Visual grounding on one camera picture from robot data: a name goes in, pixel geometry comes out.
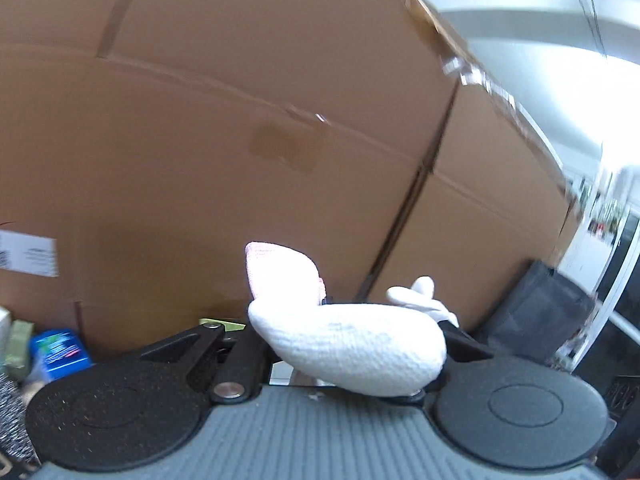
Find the blue plastic gum container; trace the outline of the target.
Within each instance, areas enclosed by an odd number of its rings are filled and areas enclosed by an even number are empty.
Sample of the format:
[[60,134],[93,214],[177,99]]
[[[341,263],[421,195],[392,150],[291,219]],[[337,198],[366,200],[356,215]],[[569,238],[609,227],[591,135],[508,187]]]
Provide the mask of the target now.
[[72,330],[47,330],[29,341],[33,382],[55,380],[88,370],[93,366],[84,344]]

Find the steel wool scrubber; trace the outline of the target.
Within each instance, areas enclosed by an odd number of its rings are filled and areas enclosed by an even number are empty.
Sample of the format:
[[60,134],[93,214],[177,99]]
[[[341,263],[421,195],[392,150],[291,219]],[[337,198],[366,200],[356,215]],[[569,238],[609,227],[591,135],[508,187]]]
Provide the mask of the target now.
[[35,463],[37,453],[26,429],[26,406],[21,391],[7,374],[0,382],[1,449],[7,456],[23,463]]

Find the olive green small cube box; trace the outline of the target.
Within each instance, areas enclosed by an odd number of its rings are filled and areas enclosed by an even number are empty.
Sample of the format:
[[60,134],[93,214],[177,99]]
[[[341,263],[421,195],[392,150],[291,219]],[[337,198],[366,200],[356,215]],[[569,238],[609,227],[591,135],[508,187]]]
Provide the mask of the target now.
[[4,370],[14,382],[22,382],[30,372],[29,344],[34,324],[22,320],[12,322],[4,354]]

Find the white orange medicine box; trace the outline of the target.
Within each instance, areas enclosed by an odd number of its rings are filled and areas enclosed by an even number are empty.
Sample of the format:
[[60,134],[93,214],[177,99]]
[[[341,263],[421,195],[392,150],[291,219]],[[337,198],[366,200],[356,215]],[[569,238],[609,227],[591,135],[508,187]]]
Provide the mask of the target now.
[[0,307],[0,362],[4,362],[6,345],[8,344],[12,326],[12,314],[5,307]]

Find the light green cardboard box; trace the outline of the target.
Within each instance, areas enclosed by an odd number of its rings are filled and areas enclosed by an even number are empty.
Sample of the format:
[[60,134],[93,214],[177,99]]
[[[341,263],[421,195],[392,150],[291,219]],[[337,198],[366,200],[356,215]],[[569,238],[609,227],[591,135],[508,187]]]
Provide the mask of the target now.
[[244,323],[225,321],[225,320],[217,320],[216,318],[200,318],[198,320],[198,324],[203,325],[203,326],[207,326],[207,327],[213,327],[214,325],[219,325],[219,326],[223,327],[224,330],[227,333],[229,333],[229,332],[240,332],[241,330],[244,330],[244,328],[245,328],[245,324]]

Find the grey fabric bag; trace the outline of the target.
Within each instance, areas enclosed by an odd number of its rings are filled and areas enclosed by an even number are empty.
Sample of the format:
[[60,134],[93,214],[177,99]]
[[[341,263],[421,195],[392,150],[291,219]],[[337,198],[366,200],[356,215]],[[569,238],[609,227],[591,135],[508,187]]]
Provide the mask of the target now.
[[593,308],[593,296],[536,260],[473,336],[491,349],[544,364],[579,332]]

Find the white shipping label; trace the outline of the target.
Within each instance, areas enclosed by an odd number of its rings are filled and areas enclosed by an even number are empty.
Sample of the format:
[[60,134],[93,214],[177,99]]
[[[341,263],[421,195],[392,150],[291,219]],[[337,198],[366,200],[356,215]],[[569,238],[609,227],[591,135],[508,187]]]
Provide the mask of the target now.
[[0,252],[2,270],[58,277],[58,252],[53,238],[2,230]]

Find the large brown cardboard sheet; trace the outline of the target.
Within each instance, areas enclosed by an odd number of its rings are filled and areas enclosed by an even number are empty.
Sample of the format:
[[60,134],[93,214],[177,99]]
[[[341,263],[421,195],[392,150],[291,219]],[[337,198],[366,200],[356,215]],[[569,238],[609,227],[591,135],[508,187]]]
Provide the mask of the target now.
[[426,0],[1,0],[1,269],[16,318],[95,354],[245,315],[252,240],[339,302],[421,275],[464,328],[557,264],[556,156]]

